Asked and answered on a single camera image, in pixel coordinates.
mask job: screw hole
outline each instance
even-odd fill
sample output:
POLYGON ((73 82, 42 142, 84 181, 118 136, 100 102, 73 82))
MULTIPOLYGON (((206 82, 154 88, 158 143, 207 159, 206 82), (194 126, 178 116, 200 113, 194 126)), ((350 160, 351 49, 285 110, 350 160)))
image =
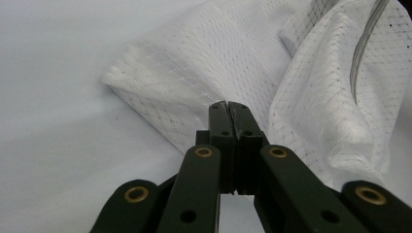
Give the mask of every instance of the screw hole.
POLYGON ((338 223, 340 221, 339 216, 337 216, 334 212, 322 211, 321 216, 324 218, 324 220, 330 223, 338 223))
POLYGON ((360 199, 373 205, 381 206, 387 202, 386 197, 382 193, 367 186, 357 187, 355 193, 360 199))
POLYGON ((209 157, 212 155, 212 150, 208 148, 199 148, 194 151, 194 154, 196 154, 199 157, 209 157))
POLYGON ((272 148, 269 150, 269 154, 275 157, 283 158, 288 155, 288 153, 279 148, 272 148))
POLYGON ((143 186, 134 186, 124 193, 124 199, 128 203, 138 203, 145 200, 149 195, 149 190, 143 186))
POLYGON ((184 211, 181 213, 181 221, 191 223, 196 220, 196 213, 194 211, 184 211))

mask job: white surface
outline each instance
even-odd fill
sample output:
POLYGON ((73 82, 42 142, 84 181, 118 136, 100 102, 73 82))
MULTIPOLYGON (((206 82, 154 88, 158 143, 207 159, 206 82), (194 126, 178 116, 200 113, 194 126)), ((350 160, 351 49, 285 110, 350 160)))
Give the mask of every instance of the white surface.
MULTIPOLYGON (((107 86, 118 49, 201 1, 0 3, 0 232, 87 232, 121 184, 161 183, 182 156, 107 86)), ((388 187, 412 204, 412 88, 391 140, 388 187)), ((221 232, 262 232, 223 196, 221 232)))
POLYGON ((395 0, 210 0, 130 43, 103 82, 182 152, 235 101, 326 185, 382 184, 410 24, 395 0))

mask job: folded fabric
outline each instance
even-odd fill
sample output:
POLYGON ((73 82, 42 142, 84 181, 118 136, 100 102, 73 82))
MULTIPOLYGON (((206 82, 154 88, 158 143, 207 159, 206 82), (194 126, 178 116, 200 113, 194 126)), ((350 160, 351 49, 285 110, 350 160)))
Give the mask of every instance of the folded fabric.
POLYGON ((236 101, 325 184, 381 183, 410 23, 395 0, 208 1, 132 43, 103 82, 182 152, 209 105, 236 101))

